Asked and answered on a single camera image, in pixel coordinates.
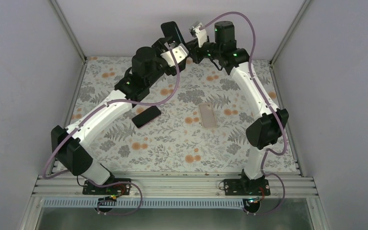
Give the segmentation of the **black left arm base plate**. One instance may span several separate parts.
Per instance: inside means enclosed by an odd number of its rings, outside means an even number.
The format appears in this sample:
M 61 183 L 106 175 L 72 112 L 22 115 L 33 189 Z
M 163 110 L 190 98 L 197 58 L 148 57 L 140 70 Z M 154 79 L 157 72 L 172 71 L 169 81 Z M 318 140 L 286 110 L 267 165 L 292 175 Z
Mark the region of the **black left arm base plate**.
M 122 184 L 112 185 L 107 187 L 98 187 L 91 182 L 86 181 L 83 186 L 83 195 L 99 195 L 99 196 L 120 196 L 129 195 L 131 185 L 127 182 L 131 182 L 129 178 L 115 178 L 110 183 L 123 182 Z

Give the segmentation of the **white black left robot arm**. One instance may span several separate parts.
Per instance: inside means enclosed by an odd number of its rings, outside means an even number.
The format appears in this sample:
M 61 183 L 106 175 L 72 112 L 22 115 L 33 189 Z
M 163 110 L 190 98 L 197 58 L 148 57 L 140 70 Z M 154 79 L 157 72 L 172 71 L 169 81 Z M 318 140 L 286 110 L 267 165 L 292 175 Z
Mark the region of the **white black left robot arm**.
M 88 179 L 100 193 L 110 193 L 114 188 L 112 173 L 94 160 L 86 148 L 108 125 L 135 105 L 157 106 L 167 102 L 169 98 L 157 103 L 144 103 L 143 99 L 163 75 L 175 76 L 178 83 L 189 54 L 185 44 L 171 37 L 139 48 L 131 59 L 131 67 L 102 102 L 66 128 L 56 126 L 52 129 L 51 157 L 73 175 Z

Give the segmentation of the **black smartphone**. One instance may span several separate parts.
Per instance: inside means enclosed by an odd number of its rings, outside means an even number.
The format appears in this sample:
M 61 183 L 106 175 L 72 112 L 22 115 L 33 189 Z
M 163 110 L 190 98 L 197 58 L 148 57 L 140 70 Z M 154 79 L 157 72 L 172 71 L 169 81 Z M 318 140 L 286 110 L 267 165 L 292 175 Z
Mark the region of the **black smartphone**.
M 142 128 L 152 120 L 161 115 L 161 111 L 157 106 L 151 106 L 144 110 L 142 113 L 133 117 L 131 120 L 137 128 Z
M 179 44 L 185 45 L 185 40 L 176 22 L 170 21 L 162 23 L 161 30 L 164 37 L 171 36 L 173 38 L 173 42 L 170 44 L 170 48 L 175 48 Z

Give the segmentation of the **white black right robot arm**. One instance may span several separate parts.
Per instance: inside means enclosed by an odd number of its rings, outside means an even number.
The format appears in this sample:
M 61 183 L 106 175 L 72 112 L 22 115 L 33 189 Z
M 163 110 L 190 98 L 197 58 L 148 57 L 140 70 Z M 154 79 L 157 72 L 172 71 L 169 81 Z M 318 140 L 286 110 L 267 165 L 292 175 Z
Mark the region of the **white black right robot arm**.
M 215 41 L 210 42 L 205 27 L 196 22 L 190 29 L 194 40 L 187 43 L 195 63 L 208 58 L 217 60 L 219 65 L 236 82 L 252 109 L 254 122 L 245 130 L 251 144 L 246 166 L 239 179 L 225 179 L 225 193 L 228 196 L 269 194 L 268 176 L 264 172 L 264 162 L 271 152 L 281 156 L 286 152 L 276 152 L 272 146 L 285 134 L 289 114 L 280 109 L 264 90 L 251 63 L 251 57 L 244 48 L 238 48 L 234 25 L 230 21 L 214 24 Z

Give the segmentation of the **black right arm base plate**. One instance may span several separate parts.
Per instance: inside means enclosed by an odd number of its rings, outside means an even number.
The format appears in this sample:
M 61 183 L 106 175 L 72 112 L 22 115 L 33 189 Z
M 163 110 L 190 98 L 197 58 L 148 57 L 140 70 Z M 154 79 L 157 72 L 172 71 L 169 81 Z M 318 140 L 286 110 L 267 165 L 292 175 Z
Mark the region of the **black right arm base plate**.
M 269 182 L 265 178 L 249 179 L 224 179 L 221 190 L 226 196 L 269 196 L 271 195 Z

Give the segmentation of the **beige phone case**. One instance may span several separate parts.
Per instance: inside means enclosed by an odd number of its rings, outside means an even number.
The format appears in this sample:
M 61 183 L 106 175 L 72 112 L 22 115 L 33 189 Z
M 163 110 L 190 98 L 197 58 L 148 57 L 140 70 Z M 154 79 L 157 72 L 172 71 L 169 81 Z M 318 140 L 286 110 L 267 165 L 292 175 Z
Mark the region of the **beige phone case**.
M 200 103 L 198 105 L 201 123 L 204 128 L 217 128 L 218 123 L 215 117 L 213 104 L 211 102 L 208 103 Z

